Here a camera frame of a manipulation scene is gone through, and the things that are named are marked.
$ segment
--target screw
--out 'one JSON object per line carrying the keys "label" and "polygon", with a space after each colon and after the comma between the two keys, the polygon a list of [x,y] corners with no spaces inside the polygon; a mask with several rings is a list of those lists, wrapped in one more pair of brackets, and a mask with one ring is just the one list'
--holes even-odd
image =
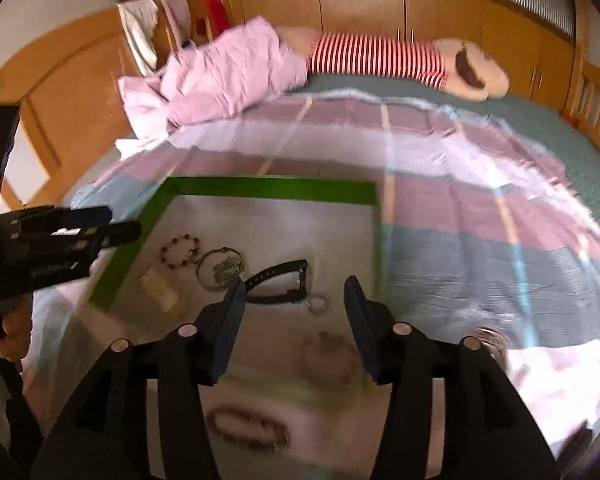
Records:
{"label": "screw", "polygon": [[198,333],[198,327],[192,325],[191,323],[181,326],[178,329],[178,334],[180,337],[191,337]]}
{"label": "screw", "polygon": [[464,344],[464,346],[466,346],[469,350],[477,350],[478,348],[480,348],[480,346],[482,346],[480,344],[480,341],[478,341],[475,337],[472,336],[465,338],[462,344]]}
{"label": "screw", "polygon": [[113,343],[111,343],[110,348],[114,352],[124,352],[127,348],[129,348],[129,341],[126,339],[116,339]]}
{"label": "screw", "polygon": [[408,323],[396,323],[394,325],[394,333],[397,335],[409,335],[411,333],[411,325]]}

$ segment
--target brown plush mouth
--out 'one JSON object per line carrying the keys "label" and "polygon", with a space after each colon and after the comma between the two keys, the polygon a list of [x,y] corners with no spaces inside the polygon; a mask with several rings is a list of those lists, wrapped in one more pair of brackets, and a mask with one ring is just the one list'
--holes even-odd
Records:
{"label": "brown plush mouth", "polygon": [[456,72],[472,88],[477,88],[478,90],[484,88],[484,81],[476,75],[474,69],[469,64],[466,48],[463,48],[456,54]]}

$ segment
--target red and white striped shirt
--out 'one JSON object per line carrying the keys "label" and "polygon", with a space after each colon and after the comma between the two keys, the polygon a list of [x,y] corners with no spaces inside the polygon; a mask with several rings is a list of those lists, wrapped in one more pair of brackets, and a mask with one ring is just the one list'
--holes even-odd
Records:
{"label": "red and white striped shirt", "polygon": [[356,74],[411,78],[439,88],[445,64],[433,43],[410,43],[382,36],[324,32],[307,60],[314,74]]}

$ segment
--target red cloth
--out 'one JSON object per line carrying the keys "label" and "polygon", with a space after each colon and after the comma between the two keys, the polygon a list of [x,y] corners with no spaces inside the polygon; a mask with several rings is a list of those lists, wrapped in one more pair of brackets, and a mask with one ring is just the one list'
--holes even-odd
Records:
{"label": "red cloth", "polygon": [[209,11],[211,26],[216,36],[220,36],[224,31],[231,28],[229,17],[226,15],[224,5],[220,0],[205,0],[206,10]]}
{"label": "red cloth", "polygon": [[405,77],[439,88],[445,63],[433,43],[410,43],[381,36],[325,32],[307,61],[314,74]]}

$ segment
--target black watch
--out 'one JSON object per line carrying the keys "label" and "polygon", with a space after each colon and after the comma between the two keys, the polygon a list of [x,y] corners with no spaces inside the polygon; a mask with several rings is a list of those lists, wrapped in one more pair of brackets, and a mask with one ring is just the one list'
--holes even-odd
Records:
{"label": "black watch", "polygon": [[[298,288],[288,290],[286,294],[277,294],[275,296],[252,296],[249,293],[258,285],[271,278],[298,272]],[[251,276],[245,282],[247,288],[247,303],[257,304],[280,304],[280,303],[299,303],[306,299],[311,290],[311,266],[307,260],[294,260],[284,264],[278,264],[262,272]]]}

